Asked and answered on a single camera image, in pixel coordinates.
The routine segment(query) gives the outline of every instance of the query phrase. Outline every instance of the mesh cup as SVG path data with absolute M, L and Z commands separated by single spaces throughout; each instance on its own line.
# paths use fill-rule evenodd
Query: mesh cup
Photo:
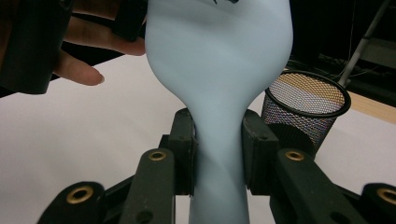
M 285 71 L 265 91 L 262 118 L 282 148 L 315 157 L 336 118 L 350 108 L 346 90 L 305 71 Z

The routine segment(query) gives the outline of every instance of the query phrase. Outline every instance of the finger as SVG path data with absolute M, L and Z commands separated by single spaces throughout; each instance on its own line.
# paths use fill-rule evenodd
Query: finger
M 114 20 L 121 0 L 77 0 L 73 11 Z
M 64 39 L 74 44 L 113 49 L 124 54 L 142 55 L 146 52 L 145 41 L 140 37 L 130 42 L 114 35 L 108 27 L 75 17 L 70 19 Z
M 54 73 L 59 77 L 64 77 L 87 86 L 95 86 L 105 80 L 98 70 L 72 57 L 63 50 L 60 52 L 59 61 Z

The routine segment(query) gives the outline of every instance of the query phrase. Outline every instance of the dark background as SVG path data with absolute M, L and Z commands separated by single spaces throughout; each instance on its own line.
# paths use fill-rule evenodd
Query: dark background
M 381 3 L 382 1 L 378 0 L 290 0 L 294 42 L 288 67 L 317 72 L 337 81 L 337 75 L 358 46 Z M 395 5 L 395 1 L 392 1 L 378 24 L 374 37 L 396 42 Z M 112 25 L 112 21 L 109 20 L 75 16 L 109 27 Z M 91 65 L 121 55 L 112 50 L 69 43 L 64 43 L 63 49 Z M 360 60 L 355 74 L 360 74 L 362 69 L 365 72 L 361 76 L 352 76 L 347 89 L 396 106 L 395 70 Z M 0 97 L 11 93 L 0 88 Z

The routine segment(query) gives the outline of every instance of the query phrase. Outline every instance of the brass screw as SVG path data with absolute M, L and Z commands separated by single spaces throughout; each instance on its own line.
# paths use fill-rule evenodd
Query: brass screw
M 71 204 L 83 203 L 93 195 L 93 189 L 90 186 L 82 186 L 73 189 L 67 194 L 66 201 Z
M 396 190 L 382 188 L 378 189 L 376 193 L 384 201 L 396 205 Z
M 304 154 L 297 151 L 288 151 L 286 152 L 286 157 L 292 161 L 302 161 L 304 159 Z
M 153 151 L 148 155 L 148 158 L 152 161 L 161 161 L 166 158 L 166 153 L 162 151 Z

